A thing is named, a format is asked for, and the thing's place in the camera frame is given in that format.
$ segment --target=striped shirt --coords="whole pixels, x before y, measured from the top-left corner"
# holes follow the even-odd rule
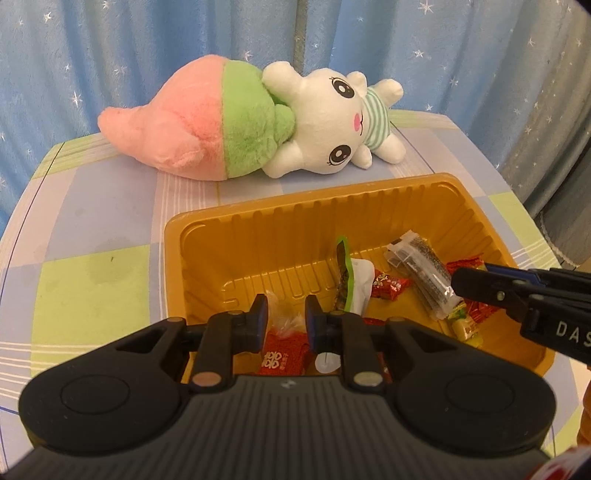
[[[363,143],[373,151],[390,134],[390,119],[388,117],[388,109],[371,87],[368,87],[368,92],[365,96],[365,108],[369,114],[369,131]]]

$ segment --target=screw head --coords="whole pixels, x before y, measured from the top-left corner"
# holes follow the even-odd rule
[[[353,381],[360,387],[377,387],[384,379],[377,372],[359,372],[355,374]]]
[[[222,381],[222,376],[215,372],[199,372],[191,381],[198,387],[215,387]]]

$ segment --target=candy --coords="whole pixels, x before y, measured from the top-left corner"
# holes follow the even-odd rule
[[[373,298],[394,301],[396,298],[413,283],[409,278],[396,278],[375,271],[374,283],[371,289]]]

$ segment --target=tablecloth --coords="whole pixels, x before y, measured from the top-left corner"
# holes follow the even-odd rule
[[[18,396],[42,370],[167,316],[163,231],[180,212],[302,190],[448,172],[491,220],[521,268],[557,267],[551,249],[495,168],[447,117],[392,111],[405,160],[375,158],[322,176],[273,180],[258,171],[224,182],[182,179],[116,152],[100,134],[55,145],[0,241],[0,471],[30,448]],[[545,444],[572,445],[589,376],[557,355],[545,378],[558,412]]]

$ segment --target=yellow tray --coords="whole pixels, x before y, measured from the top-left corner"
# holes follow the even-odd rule
[[[353,257],[398,273],[385,246],[413,230],[443,262],[480,255],[516,266],[486,215],[461,182],[448,174],[376,181],[255,200],[172,218],[164,235],[168,312],[189,324],[214,313],[248,310],[255,295],[274,291],[303,312],[315,294],[330,310],[339,274],[336,240],[346,235]],[[371,299],[366,317],[407,317],[450,334],[431,319],[409,288],[394,302]],[[525,340],[519,324],[499,311],[480,326],[484,351],[543,375],[554,352]],[[260,358],[243,356],[237,372],[255,371]]]

